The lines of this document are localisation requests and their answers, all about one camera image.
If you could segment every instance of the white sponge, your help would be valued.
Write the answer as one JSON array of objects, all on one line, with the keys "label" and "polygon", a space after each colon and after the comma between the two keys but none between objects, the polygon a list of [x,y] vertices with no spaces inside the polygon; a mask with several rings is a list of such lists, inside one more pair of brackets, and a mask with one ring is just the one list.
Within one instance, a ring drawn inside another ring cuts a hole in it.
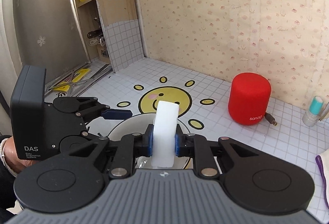
[{"label": "white sponge", "polygon": [[175,134],[179,105],[159,101],[153,128],[153,167],[172,167],[175,158]]}]

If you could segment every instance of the purple trim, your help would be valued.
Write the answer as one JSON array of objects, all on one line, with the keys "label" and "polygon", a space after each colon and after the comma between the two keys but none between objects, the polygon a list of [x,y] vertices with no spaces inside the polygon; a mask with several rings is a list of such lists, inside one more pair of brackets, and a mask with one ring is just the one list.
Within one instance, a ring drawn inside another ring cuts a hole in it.
[{"label": "purple trim", "polygon": [[326,202],[327,208],[329,208],[328,200],[327,200],[327,181],[326,181],[326,178],[324,176],[323,163],[322,163],[321,156],[317,155],[315,157],[315,161],[317,163],[317,166],[319,167],[320,174],[321,174],[321,177],[322,177],[322,181],[323,181],[323,184],[324,184],[324,201]]}]

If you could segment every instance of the gray curtain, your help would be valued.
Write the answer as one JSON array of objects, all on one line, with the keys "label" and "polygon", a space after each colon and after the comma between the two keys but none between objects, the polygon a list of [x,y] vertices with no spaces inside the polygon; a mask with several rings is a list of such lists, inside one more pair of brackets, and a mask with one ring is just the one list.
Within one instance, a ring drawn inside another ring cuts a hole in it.
[{"label": "gray curtain", "polygon": [[47,68],[46,81],[87,61],[70,0],[13,0],[23,65]]}]

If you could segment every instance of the human hand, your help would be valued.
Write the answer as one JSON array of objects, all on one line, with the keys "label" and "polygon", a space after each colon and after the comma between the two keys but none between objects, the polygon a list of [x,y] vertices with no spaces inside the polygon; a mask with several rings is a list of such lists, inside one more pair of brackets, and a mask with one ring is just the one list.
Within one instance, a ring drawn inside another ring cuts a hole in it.
[{"label": "human hand", "polygon": [[27,168],[28,166],[37,163],[37,161],[21,160],[18,158],[15,148],[15,143],[14,143],[14,137],[12,136],[5,141],[3,151],[4,151],[6,163],[16,173],[19,173],[22,170],[24,170],[24,168]]}]

